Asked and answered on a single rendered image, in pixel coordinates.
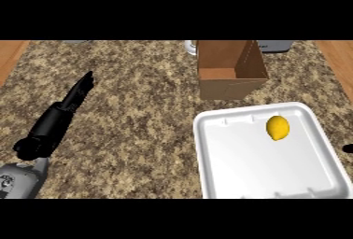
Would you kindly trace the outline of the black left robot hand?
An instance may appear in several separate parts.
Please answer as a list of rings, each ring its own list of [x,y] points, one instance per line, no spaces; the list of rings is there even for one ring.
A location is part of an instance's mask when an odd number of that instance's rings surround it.
[[[16,157],[23,161],[50,157],[67,131],[72,116],[92,88],[92,72],[75,82],[63,100],[54,102],[33,123],[27,136],[13,145]]]

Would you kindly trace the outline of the yellow lemon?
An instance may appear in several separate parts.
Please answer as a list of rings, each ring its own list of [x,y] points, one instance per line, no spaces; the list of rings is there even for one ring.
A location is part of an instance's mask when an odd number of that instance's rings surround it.
[[[281,116],[273,116],[265,122],[265,132],[274,141],[289,134],[289,123]]]

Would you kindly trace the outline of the white foam tray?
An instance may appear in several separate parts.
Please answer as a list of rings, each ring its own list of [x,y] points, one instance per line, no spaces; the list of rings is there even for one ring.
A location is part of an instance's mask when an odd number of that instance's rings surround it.
[[[265,132],[273,116],[289,123],[279,141]],[[205,111],[193,135],[205,199],[353,199],[353,181],[305,104]]]

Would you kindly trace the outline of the open brown cardboard box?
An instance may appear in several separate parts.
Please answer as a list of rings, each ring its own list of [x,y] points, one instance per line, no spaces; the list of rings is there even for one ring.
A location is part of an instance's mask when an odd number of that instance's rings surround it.
[[[197,83],[202,100],[240,100],[267,79],[255,40],[197,41]]]

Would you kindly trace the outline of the grey appliance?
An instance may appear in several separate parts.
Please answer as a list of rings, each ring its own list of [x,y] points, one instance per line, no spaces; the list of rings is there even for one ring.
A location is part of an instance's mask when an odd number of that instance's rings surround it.
[[[286,52],[290,49],[292,40],[259,40],[258,46],[261,52]]]

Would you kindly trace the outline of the white round container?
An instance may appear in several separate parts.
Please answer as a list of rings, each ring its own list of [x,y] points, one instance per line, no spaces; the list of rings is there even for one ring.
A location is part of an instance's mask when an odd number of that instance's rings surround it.
[[[191,55],[197,54],[196,42],[193,40],[185,40],[184,41],[184,49],[185,49],[188,54],[191,54]]]

